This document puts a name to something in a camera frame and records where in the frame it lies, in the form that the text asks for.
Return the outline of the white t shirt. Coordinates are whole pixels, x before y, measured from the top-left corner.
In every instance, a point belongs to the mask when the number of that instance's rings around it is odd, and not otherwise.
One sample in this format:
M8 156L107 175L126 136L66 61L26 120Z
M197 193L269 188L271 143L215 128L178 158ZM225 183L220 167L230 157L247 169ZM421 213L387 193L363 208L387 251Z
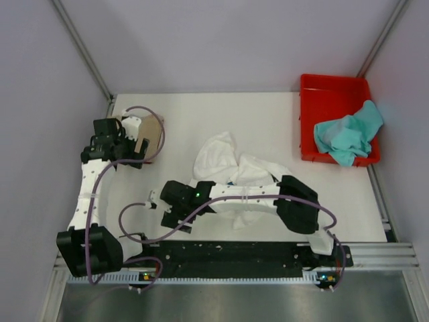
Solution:
M242 153L235 155L235 142L227 131L205 141L194 161L190 185L214 181L237 186L259 186L278 182L291 172L276 164Z

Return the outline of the teal t shirt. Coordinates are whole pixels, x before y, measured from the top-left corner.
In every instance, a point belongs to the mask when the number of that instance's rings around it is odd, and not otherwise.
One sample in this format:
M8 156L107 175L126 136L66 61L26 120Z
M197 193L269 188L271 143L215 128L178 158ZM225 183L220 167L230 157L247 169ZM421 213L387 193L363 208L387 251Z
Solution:
M341 166L352 166L355 158L368 158L371 141L383 126L383 118L376 105L366 100L353 115L317 123L314 141L320 153L329 154Z

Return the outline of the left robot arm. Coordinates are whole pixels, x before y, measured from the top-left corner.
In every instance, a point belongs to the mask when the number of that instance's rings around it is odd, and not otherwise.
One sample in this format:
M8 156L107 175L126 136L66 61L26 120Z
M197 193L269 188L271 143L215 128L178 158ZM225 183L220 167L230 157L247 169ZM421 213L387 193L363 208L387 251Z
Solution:
M74 216L66 231L58 233L56 245L74 277L117 272L130 259L145 266L152 257L149 246L114 236L107 227L107 208L116 160L134 160L142 167L148 140L138 137L142 120L135 116L97 119L94 135L80 154L82 182Z

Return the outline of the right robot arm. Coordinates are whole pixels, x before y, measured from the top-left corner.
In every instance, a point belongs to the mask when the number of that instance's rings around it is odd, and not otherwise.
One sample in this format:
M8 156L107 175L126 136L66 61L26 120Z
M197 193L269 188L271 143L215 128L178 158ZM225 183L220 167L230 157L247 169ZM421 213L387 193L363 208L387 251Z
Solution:
M152 191L149 200L164 212L163 227L190 233L197 215L229 211L268 213L278 216L289 231L306 237L318 264L329 265L338 255L334 239L327 232L330 225L322 222L319 212L324 211L336 224L334 215L320 205L316 191L292 175L257 186L213 181L198 181L190 186L169 180L161 191Z

